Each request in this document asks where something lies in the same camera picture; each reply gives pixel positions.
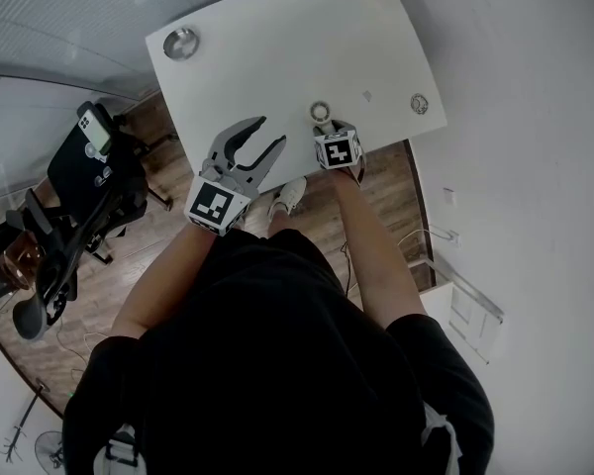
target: silver bowl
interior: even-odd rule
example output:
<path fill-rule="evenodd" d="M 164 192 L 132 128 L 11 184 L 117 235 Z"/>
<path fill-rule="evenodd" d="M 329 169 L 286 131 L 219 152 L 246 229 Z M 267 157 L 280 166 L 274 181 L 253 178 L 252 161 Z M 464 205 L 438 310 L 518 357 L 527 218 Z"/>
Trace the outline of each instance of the silver bowl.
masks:
<path fill-rule="evenodd" d="M 182 61 L 196 52 L 200 39 L 188 28 L 178 28 L 165 38 L 162 50 L 173 60 Z"/>

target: person's left arm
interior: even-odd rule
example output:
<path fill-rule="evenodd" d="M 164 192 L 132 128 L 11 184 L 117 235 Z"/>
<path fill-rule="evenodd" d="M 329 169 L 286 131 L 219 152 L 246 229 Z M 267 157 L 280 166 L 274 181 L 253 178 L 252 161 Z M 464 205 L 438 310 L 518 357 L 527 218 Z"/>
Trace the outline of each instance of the person's left arm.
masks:
<path fill-rule="evenodd" d="M 170 318 L 193 285 L 215 239 L 215 234 L 188 224 L 134 286 L 110 336 L 139 338 Z"/>

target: black sleeve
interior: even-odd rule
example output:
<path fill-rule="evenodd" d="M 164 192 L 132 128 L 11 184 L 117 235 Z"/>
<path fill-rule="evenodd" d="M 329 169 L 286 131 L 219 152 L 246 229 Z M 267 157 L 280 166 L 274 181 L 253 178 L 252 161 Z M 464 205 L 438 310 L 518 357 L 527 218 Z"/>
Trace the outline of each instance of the black sleeve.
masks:
<path fill-rule="evenodd" d="M 124 374 L 138 341 L 112 336 L 90 355 L 63 420 L 63 454 L 67 475 L 92 474 L 92 462 L 123 423 Z"/>
<path fill-rule="evenodd" d="M 490 404 L 473 372 L 431 317 L 402 317 L 387 331 L 403 348 L 425 402 L 453 425 L 462 451 L 460 473 L 483 474 L 495 427 Z"/>

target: sneaker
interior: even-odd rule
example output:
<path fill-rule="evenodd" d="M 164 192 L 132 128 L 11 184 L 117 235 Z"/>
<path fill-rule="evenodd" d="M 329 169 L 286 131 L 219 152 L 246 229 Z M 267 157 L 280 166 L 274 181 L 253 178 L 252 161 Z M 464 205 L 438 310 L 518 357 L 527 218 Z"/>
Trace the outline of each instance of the sneaker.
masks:
<path fill-rule="evenodd" d="M 290 212 L 293 211 L 295 206 L 299 204 L 299 201 L 301 201 L 301 198 L 304 196 L 304 192 L 306 192 L 306 183 L 306 178 L 303 176 L 286 183 L 279 192 L 279 195 L 275 197 L 270 204 L 270 208 L 268 208 L 268 218 L 272 218 L 274 213 L 273 208 L 280 203 L 286 206 L 286 212 L 290 215 Z"/>

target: fan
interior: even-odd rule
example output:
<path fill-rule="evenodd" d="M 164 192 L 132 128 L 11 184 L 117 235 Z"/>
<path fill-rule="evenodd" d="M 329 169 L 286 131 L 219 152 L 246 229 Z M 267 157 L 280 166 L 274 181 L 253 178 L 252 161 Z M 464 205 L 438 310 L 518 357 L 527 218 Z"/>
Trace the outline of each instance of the fan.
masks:
<path fill-rule="evenodd" d="M 49 475 L 52 473 L 64 473 L 61 432 L 47 431 L 40 434 L 36 440 L 36 457 L 40 466 Z"/>

